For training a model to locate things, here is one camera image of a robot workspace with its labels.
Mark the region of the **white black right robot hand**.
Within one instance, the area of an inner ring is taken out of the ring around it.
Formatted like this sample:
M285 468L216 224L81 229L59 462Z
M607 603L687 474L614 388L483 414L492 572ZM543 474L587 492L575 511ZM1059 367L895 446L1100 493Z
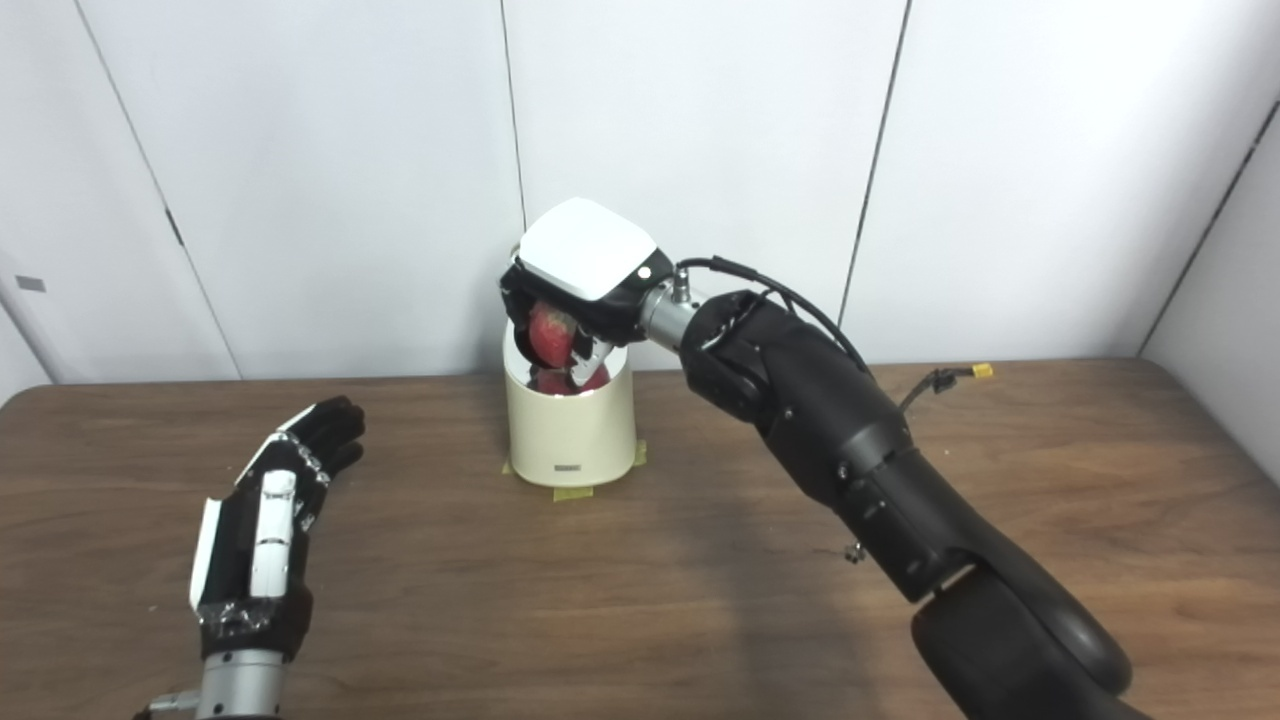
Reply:
M577 393L614 348L646 340L644 313L673 273L643 228L571 199L526 229L499 290L517 348Z

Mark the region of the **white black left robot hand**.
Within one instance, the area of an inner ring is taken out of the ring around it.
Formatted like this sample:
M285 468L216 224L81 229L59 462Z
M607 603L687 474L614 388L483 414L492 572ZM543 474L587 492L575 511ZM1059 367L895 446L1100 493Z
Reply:
M202 659L296 659L314 614L310 534L334 479L364 456L365 430L348 397L312 404L268 434L225 498L206 500L188 593Z

